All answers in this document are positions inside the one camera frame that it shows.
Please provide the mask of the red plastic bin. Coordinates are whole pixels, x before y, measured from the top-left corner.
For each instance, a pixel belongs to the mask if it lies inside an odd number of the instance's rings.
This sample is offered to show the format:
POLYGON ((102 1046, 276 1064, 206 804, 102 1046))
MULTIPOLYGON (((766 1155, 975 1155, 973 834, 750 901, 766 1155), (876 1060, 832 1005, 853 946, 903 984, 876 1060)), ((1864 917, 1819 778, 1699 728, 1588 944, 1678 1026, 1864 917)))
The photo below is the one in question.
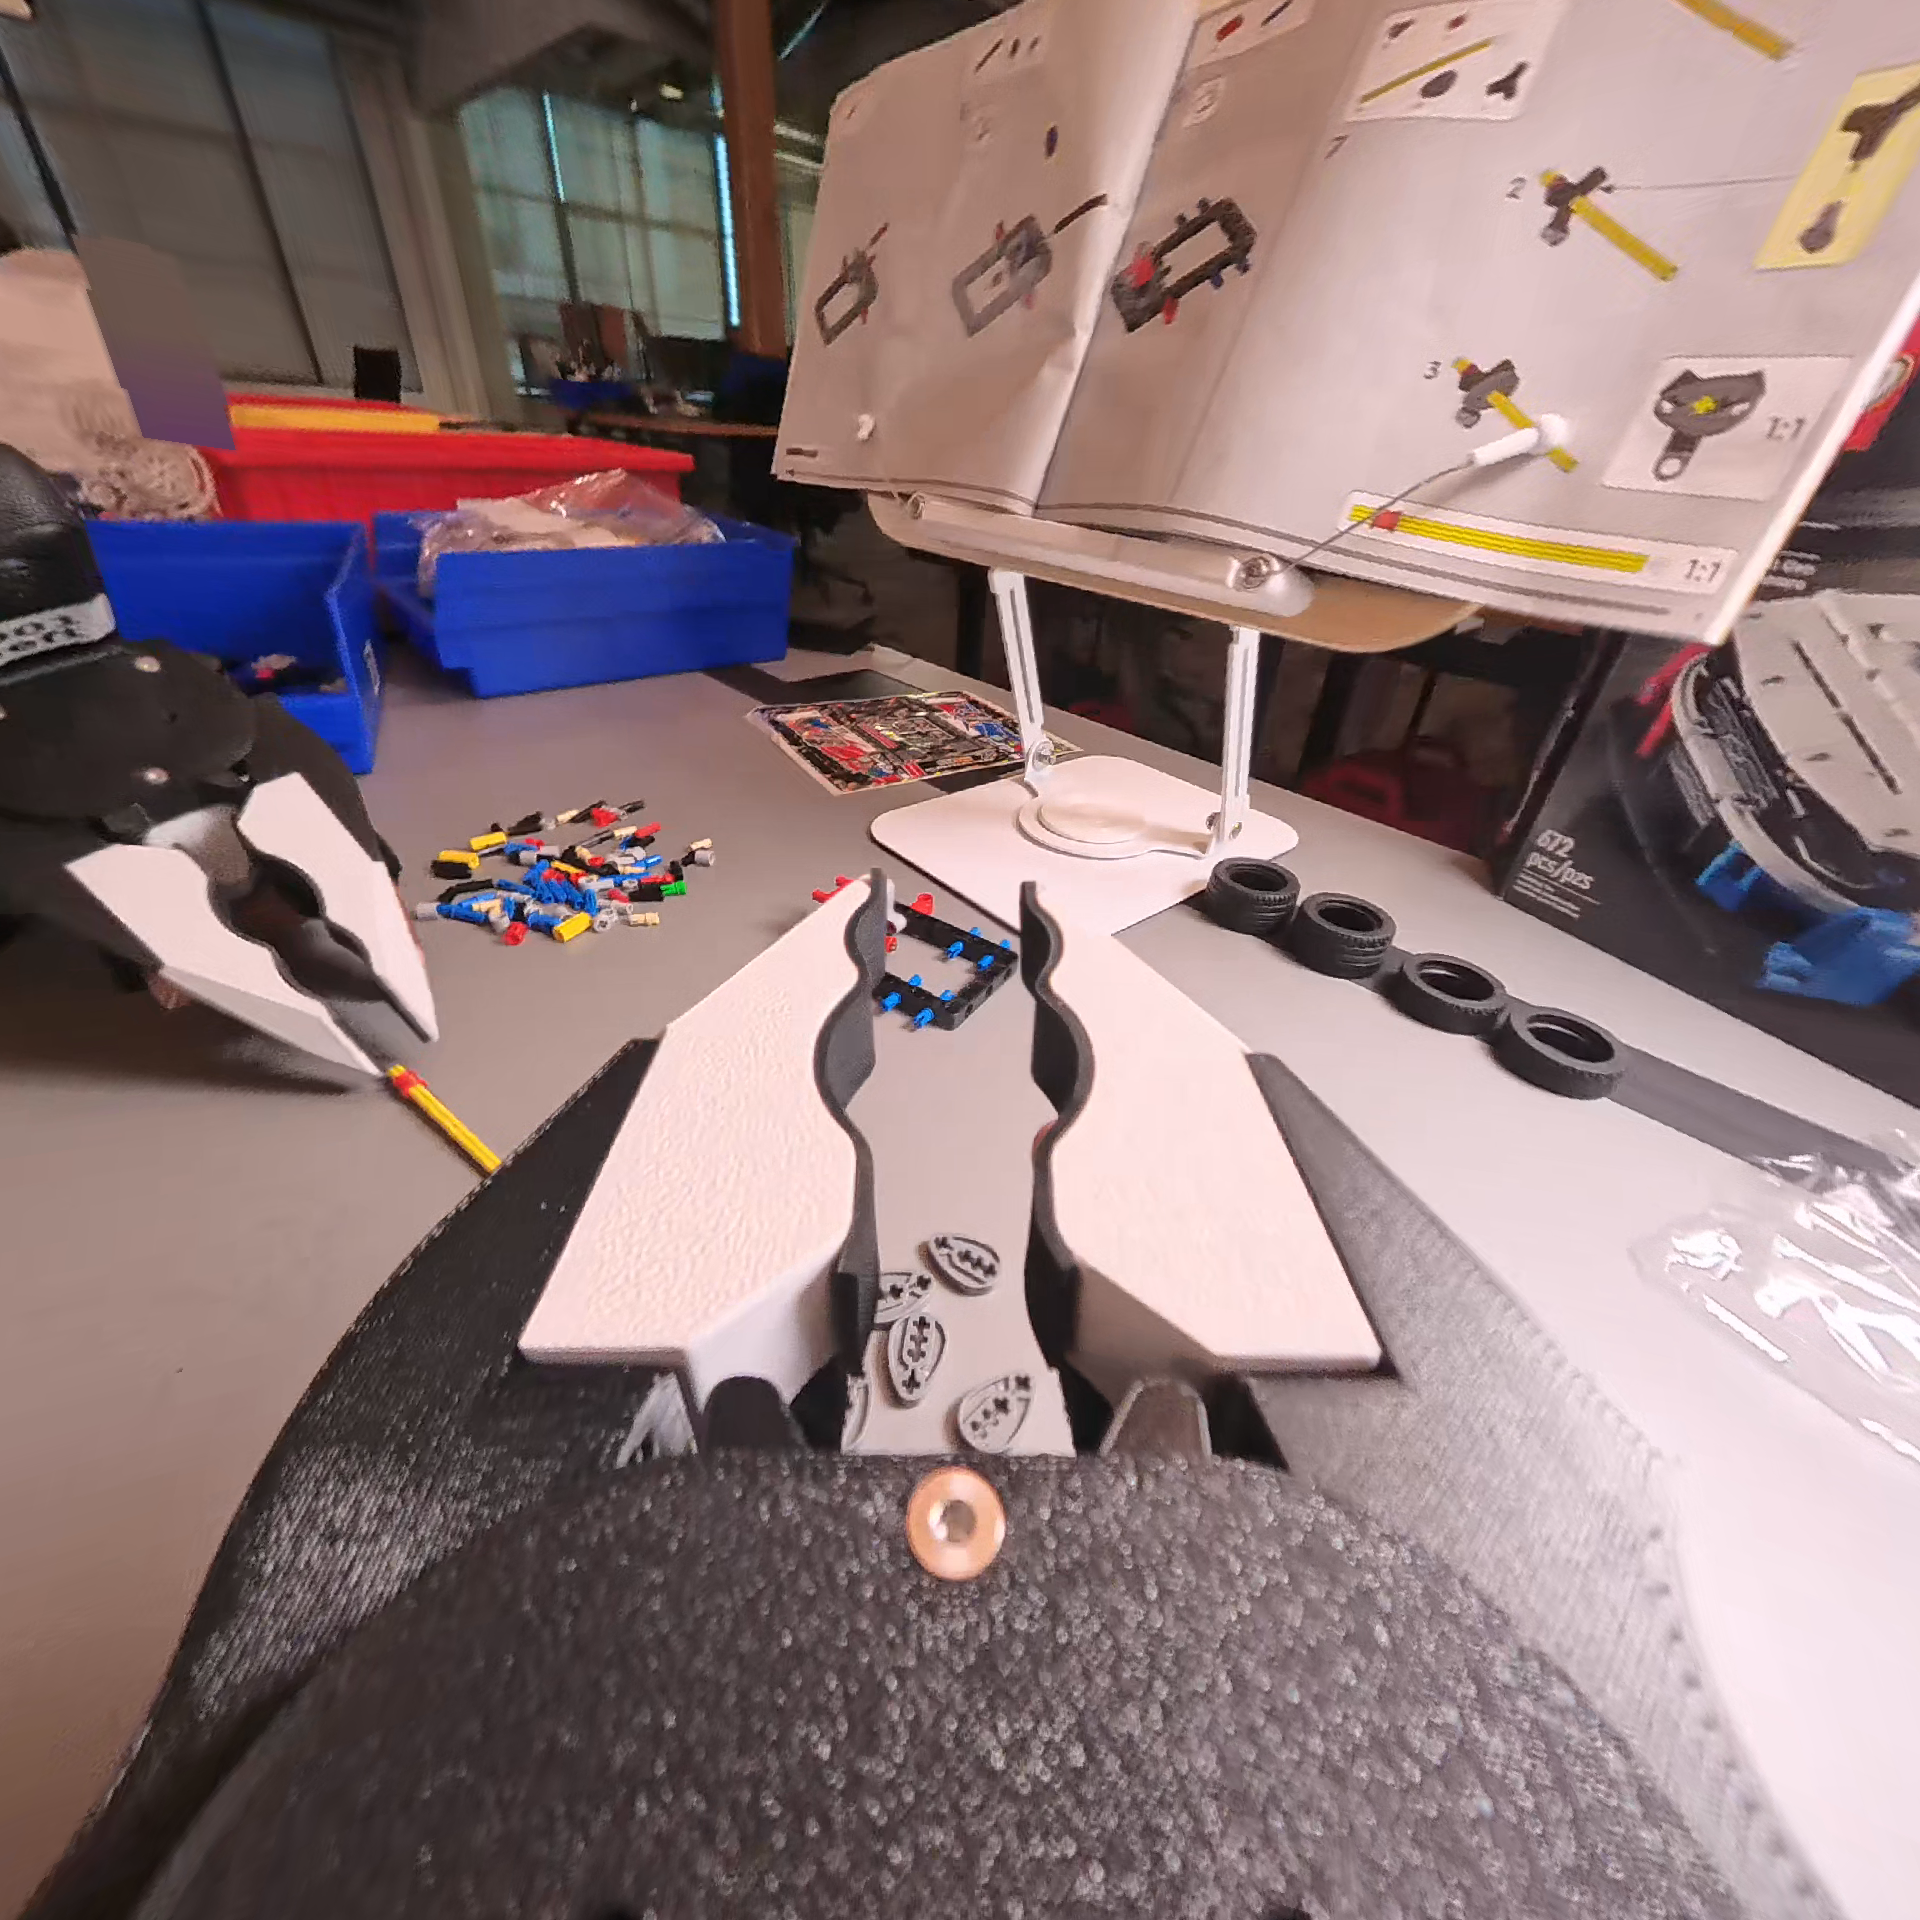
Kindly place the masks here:
POLYGON ((693 458, 607 440, 479 426, 370 400, 229 398, 229 446, 199 456, 229 521, 363 521, 448 512, 602 472, 682 498, 693 458))

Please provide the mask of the pile of small lego pieces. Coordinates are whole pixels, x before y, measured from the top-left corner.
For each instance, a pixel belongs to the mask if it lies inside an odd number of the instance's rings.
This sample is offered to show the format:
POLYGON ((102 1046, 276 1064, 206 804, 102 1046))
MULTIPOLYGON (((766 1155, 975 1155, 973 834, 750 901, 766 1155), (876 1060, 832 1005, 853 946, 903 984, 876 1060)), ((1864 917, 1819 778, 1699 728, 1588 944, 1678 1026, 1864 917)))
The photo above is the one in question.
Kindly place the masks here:
POLYGON ((656 933, 714 861, 708 834, 674 841, 647 801, 530 810, 435 853, 426 874, 436 890, 412 917, 479 929, 504 948, 656 933))

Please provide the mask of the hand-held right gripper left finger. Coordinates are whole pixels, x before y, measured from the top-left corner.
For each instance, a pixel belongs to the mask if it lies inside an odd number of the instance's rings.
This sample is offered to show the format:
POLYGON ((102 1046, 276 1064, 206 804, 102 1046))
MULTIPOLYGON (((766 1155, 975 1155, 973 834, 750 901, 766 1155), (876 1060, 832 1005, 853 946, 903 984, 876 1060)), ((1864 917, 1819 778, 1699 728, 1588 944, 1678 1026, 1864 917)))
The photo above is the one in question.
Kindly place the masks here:
POLYGON ((880 1281, 853 1104, 893 906, 853 877, 662 1030, 520 1326, 536 1378, 666 1382, 699 1440, 743 1402, 847 1449, 880 1281))

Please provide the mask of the clear plastic bag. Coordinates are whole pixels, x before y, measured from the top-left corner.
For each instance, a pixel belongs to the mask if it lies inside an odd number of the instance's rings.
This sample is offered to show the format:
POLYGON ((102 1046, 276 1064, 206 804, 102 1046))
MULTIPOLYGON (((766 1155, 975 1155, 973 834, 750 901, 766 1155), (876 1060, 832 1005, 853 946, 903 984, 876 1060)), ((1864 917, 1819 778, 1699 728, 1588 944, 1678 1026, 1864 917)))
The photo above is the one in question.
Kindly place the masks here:
POLYGON ((1759 1161, 1763 1187, 1634 1246, 1646 1285, 1917 1461, 1915 1133, 1759 1161))

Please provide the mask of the lego instruction booklet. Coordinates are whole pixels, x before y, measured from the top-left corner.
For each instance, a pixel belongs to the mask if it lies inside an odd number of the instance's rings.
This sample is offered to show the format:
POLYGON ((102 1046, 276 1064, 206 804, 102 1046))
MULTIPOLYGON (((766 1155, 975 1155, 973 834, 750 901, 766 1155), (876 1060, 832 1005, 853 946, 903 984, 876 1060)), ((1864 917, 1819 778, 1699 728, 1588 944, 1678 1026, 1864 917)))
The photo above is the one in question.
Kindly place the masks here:
POLYGON ((1915 5, 1018 5, 832 104, 776 472, 1719 642, 1915 328, 1915 5))

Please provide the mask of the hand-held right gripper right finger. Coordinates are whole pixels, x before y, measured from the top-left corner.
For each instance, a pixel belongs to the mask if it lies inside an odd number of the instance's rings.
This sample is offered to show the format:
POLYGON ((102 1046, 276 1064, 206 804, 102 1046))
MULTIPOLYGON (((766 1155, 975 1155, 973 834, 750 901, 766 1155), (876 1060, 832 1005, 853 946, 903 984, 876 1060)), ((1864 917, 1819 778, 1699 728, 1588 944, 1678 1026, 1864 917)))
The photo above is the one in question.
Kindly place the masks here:
POLYGON ((1308 1454, 1300 1387, 1384 1345, 1280 1107, 1278 1060, 1048 886, 1019 896, 1031 1077, 1024 1315, 1072 1444, 1308 1454))

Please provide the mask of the lego set box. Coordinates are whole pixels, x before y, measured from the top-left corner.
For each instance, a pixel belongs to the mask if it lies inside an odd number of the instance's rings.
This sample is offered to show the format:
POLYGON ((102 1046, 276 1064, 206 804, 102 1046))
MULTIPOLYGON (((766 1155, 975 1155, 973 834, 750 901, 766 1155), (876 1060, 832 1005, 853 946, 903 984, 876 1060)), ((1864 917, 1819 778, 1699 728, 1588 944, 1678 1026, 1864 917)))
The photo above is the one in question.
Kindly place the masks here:
POLYGON ((1917 1086, 1917 333, 1716 645, 1606 640, 1502 901, 1907 1101, 1917 1086))

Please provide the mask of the clear bags of lego parts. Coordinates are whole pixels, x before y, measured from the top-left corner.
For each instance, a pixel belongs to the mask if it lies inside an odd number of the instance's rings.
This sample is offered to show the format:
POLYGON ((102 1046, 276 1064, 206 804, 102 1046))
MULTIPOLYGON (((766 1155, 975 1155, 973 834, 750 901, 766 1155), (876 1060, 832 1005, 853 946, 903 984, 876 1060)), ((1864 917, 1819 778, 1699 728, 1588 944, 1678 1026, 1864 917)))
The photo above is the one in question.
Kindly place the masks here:
POLYGON ((723 545, 708 515, 659 489, 647 474, 591 472, 517 496, 464 498, 415 517, 426 556, 723 545))

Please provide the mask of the yellow lego axle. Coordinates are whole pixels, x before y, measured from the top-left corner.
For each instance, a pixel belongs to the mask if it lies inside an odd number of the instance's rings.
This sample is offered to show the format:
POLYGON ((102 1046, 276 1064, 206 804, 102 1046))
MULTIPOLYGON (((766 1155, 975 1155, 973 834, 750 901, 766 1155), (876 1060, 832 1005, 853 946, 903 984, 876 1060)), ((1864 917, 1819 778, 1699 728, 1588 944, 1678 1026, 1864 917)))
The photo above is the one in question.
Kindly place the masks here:
POLYGON ((450 1146, 472 1171, 488 1177, 501 1171, 503 1161, 453 1109, 418 1077, 418 1093, 413 1101, 399 1100, 410 1107, 446 1146, 450 1146))

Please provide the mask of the cluster of grey discs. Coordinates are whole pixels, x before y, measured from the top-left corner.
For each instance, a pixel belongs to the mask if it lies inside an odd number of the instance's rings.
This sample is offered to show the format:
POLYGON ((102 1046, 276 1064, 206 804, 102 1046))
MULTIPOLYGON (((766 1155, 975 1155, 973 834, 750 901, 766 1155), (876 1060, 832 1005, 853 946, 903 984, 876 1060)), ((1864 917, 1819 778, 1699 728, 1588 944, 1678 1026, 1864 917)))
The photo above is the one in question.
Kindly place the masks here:
POLYGON ((1035 1427, 1039 1364, 1007 1262, 979 1236, 935 1233, 880 1276, 851 1451, 1003 1456, 1035 1427))

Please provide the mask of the brown wooden pillar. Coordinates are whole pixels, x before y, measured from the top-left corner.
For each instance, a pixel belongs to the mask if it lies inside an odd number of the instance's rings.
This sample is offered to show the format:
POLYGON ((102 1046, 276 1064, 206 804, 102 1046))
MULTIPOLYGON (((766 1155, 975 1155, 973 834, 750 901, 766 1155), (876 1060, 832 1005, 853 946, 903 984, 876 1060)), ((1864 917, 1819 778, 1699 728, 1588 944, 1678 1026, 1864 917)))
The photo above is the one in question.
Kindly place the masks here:
POLYGON ((735 262, 735 344, 783 360, 783 241, 776 182, 776 48, 767 2, 710 5, 735 262))

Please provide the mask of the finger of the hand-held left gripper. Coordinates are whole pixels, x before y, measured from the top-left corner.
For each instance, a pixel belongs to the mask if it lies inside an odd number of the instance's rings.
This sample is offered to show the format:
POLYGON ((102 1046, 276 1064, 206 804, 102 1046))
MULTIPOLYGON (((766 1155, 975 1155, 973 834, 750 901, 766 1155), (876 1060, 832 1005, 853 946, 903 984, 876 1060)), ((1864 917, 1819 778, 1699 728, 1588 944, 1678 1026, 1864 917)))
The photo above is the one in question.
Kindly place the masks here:
POLYGON ((162 984, 326 1067, 384 1074, 328 1004, 286 974, 275 948, 223 918, 187 853, 102 849, 68 861, 67 875, 151 955, 162 984))
POLYGON ((286 773, 256 784, 235 818, 245 849, 311 909, 318 979, 379 1001, 421 1043, 440 1014, 392 864, 351 774, 286 773))

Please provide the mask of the white book stand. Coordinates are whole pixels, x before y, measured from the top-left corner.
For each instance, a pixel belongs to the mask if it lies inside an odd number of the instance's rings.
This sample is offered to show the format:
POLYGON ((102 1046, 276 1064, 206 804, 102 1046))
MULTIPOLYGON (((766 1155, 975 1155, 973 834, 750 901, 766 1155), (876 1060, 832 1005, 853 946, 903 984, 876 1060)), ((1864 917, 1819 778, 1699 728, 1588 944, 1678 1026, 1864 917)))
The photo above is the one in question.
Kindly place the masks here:
POLYGON ((1037 517, 1034 504, 963 504, 955 482, 925 484, 890 512, 871 494, 871 507, 900 545, 988 568, 1015 697, 1018 766, 960 796, 884 812, 874 840, 996 922, 1018 918, 1019 891, 1034 880, 1072 917, 1123 930, 1196 896, 1228 858, 1295 851, 1300 834, 1253 796, 1263 636, 1306 617, 1326 649, 1341 640, 1356 652, 1384 652, 1459 625, 1469 609, 1459 596, 1341 576, 1319 585, 1306 568, 1259 549, 1151 545, 1037 517), (1139 760, 1060 760, 1039 689, 1035 580, 1228 625, 1216 794, 1139 760))

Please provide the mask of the blue plastic bin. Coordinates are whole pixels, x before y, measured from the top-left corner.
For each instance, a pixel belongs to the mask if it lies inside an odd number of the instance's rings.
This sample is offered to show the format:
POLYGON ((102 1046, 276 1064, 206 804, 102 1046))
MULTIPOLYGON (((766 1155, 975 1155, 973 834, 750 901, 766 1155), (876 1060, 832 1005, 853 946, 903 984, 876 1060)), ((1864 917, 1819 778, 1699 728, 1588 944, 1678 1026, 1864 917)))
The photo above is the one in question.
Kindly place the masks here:
POLYGON ((93 520, 87 533, 123 636, 215 658, 355 774, 375 771, 384 672, 362 524, 93 520))
POLYGON ((418 517, 372 517, 399 633, 472 697, 766 666, 786 652, 797 541, 718 520, 719 545, 461 552, 418 590, 418 517))

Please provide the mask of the colourful sticker sheet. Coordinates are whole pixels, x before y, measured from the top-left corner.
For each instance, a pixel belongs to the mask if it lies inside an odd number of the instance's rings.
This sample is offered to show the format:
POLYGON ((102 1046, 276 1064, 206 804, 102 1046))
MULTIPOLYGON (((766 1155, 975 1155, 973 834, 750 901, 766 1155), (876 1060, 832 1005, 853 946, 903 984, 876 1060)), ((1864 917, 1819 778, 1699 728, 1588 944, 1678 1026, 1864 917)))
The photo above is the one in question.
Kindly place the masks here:
POLYGON ((766 704, 750 723, 836 796, 1024 768, 1018 721, 960 690, 766 704))

